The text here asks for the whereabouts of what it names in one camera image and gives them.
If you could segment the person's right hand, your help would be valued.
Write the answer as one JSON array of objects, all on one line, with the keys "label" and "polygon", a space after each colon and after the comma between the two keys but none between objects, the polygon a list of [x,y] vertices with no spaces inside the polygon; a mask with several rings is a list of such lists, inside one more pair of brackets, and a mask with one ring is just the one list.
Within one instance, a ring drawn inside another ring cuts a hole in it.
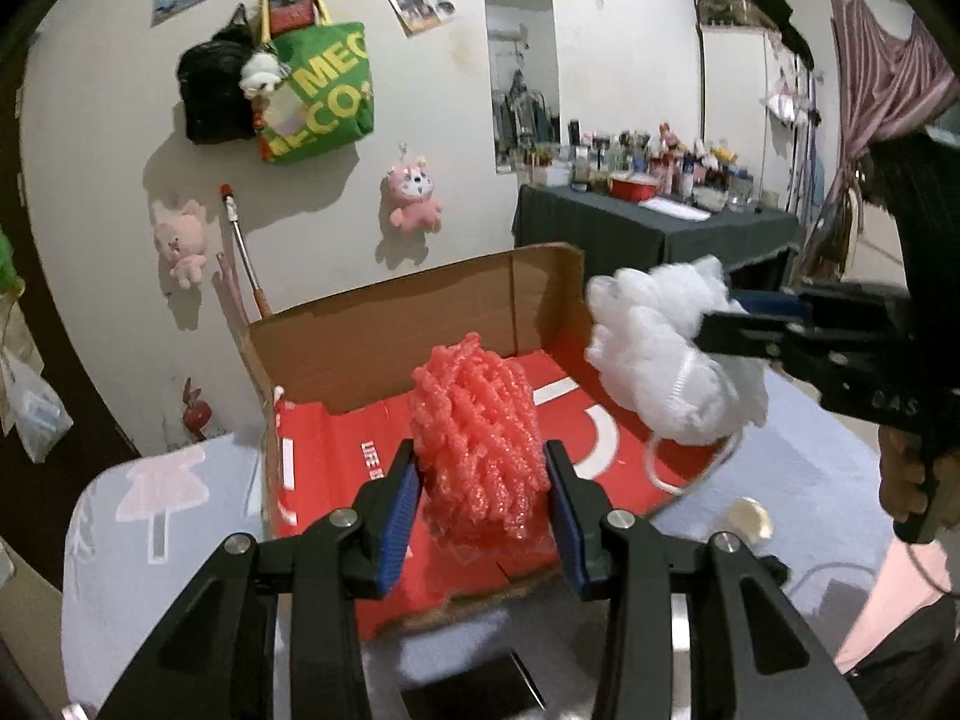
[{"label": "person's right hand", "polygon": [[908,436],[893,427],[878,429],[880,449],[880,505],[895,522],[907,522],[913,514],[924,514],[928,495],[921,491],[928,472],[910,447]]}]

